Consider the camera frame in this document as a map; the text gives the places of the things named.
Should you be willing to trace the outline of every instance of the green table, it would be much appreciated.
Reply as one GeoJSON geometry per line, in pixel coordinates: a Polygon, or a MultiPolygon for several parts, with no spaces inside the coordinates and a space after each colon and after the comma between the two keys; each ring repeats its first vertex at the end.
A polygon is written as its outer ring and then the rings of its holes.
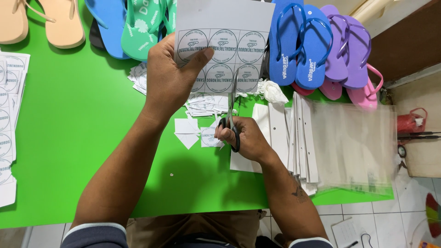
{"type": "MultiPolygon", "coordinates": [[[[36,1],[30,3],[41,8],[36,1]]],[[[92,16],[79,3],[86,37],[92,16]]],[[[31,55],[16,130],[16,202],[0,208],[0,228],[72,222],[83,188],[139,114],[145,97],[127,79],[135,60],[117,60],[87,41],[73,49],[48,43],[42,18],[27,11],[29,34],[4,52],[31,55]]],[[[292,96],[292,90],[284,89],[292,96]]],[[[318,90],[312,99],[326,99],[318,90]]],[[[341,101],[347,101],[347,95],[341,101]]],[[[251,116],[256,101],[242,100],[240,115],[251,116]]],[[[150,177],[132,216],[267,208],[261,174],[231,171],[230,150],[187,150],[173,134],[172,117],[162,135],[150,177]]],[[[200,118],[208,127],[212,118],[200,118]]],[[[313,197],[318,205],[393,199],[341,189],[313,197]]]]}

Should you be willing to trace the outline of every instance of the red plastic bag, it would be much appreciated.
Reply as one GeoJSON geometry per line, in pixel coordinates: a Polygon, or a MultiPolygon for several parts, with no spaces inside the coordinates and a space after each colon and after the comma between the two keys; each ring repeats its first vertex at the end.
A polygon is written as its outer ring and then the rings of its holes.
{"type": "Polygon", "coordinates": [[[397,132],[398,133],[414,133],[414,132],[424,132],[426,128],[427,111],[423,108],[417,108],[411,110],[407,115],[400,115],[397,117],[397,132]],[[426,113],[426,117],[414,114],[418,109],[422,109],[426,113]],[[416,126],[415,119],[423,118],[422,125],[416,126]]]}

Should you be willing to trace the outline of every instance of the scissors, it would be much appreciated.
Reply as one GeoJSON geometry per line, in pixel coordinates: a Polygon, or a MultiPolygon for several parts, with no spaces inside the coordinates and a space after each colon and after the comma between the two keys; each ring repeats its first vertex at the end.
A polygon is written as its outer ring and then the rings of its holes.
{"type": "Polygon", "coordinates": [[[227,117],[222,118],[219,121],[219,125],[218,125],[218,127],[220,127],[222,125],[223,128],[227,128],[227,121],[228,121],[228,119],[230,120],[230,129],[234,132],[234,134],[236,136],[236,148],[231,146],[231,150],[233,152],[239,152],[239,149],[240,149],[240,137],[239,137],[240,132],[237,130],[236,126],[233,123],[233,106],[234,106],[234,101],[236,100],[236,88],[237,88],[238,77],[239,77],[239,69],[237,69],[236,77],[234,77],[233,85],[231,87],[232,88],[231,94],[228,94],[227,117]]]}

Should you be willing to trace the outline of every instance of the black scissor handle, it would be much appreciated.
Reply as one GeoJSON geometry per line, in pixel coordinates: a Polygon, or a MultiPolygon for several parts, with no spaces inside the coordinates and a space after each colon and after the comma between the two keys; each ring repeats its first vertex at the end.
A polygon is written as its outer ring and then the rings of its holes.
{"type": "MultiPolygon", "coordinates": [[[[228,128],[227,127],[227,118],[222,118],[220,121],[219,121],[219,124],[217,125],[218,127],[220,127],[222,125],[222,127],[223,128],[228,128]]],[[[236,148],[234,148],[233,146],[231,146],[231,150],[233,151],[233,152],[239,152],[239,149],[240,149],[240,136],[239,136],[239,132],[237,131],[237,128],[236,128],[236,126],[233,126],[232,128],[231,128],[231,130],[233,130],[233,132],[234,132],[234,135],[236,136],[236,148]]]]}

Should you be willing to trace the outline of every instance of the colorful broom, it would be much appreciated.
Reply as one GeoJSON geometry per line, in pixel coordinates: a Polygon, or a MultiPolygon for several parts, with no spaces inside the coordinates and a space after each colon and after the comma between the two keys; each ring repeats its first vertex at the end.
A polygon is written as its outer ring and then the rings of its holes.
{"type": "Polygon", "coordinates": [[[429,230],[432,237],[436,238],[441,234],[441,206],[437,203],[432,194],[426,197],[426,215],[429,223],[429,230]]]}

